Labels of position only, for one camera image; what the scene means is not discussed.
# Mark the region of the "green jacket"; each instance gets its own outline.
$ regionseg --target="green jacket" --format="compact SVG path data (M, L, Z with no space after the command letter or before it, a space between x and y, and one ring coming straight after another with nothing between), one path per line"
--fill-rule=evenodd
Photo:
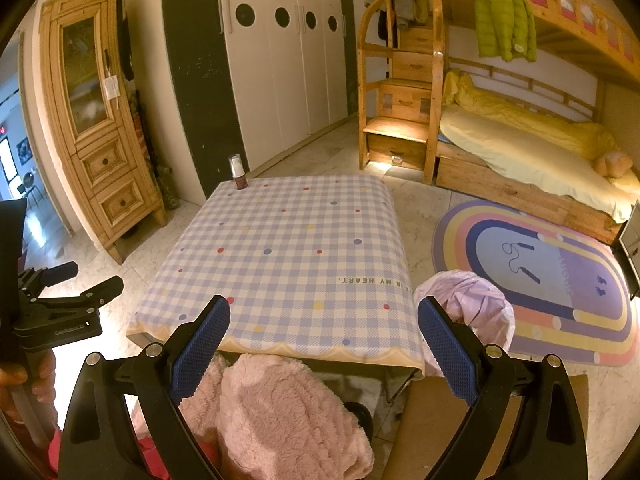
M536 60L536 22L526 0L476 0L480 57Z

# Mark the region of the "bunk bed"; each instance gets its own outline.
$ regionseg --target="bunk bed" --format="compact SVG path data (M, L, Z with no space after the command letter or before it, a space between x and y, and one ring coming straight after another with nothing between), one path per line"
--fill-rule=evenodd
M588 205L572 196L546 192L534 184L503 176L482 158L443 137L441 116L443 110L448 113L448 107L442 105L443 82L447 70L460 68L476 78L496 78L502 84L527 90L525 98L516 91L494 94L537 114L574 121L580 120L577 114L584 121L598 122L605 81L640 91L640 43L635 35L587 0L529 0L538 48L597 78L595 102L590 104L534 78L476 60L449 57L448 27L475 28L475 0L429 1L426 26L398 28L395 36L393 0L375 0L364 13L358 31L360 167L375 161L421 170L425 184L492 200L613 243L626 219L625 211L621 213L614 206L596 208L593 201ZM391 40L386 46L369 43L366 38L370 20L380 7L388 11L386 28ZM388 60L386 79L367 81L370 57ZM376 93L376 114L368 118L366 97L372 91ZM540 105L540 96L555 106Z

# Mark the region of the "rainbow rug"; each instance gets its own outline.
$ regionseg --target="rainbow rug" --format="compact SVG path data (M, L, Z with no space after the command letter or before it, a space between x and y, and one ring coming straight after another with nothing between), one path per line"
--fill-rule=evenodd
M440 270L472 270L513 305L511 350L620 366L638 344L638 314L610 249L583 234L485 200L446 213L433 237Z

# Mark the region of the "cardboard box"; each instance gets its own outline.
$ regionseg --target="cardboard box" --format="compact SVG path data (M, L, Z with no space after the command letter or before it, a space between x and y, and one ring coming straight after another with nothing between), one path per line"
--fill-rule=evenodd
M586 375L570 378L587 435L589 383ZM522 398L511 397L478 480L493 475L509 442ZM424 480L462 423L468 406L441 377L427 377L409 386L409 394L382 480Z

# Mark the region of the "blue gingham tablecloth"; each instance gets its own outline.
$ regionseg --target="blue gingham tablecloth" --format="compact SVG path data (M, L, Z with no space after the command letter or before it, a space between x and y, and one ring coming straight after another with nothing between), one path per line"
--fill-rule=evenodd
M377 177L223 182L127 333L166 340L215 294L231 307L222 350L424 367L396 213Z

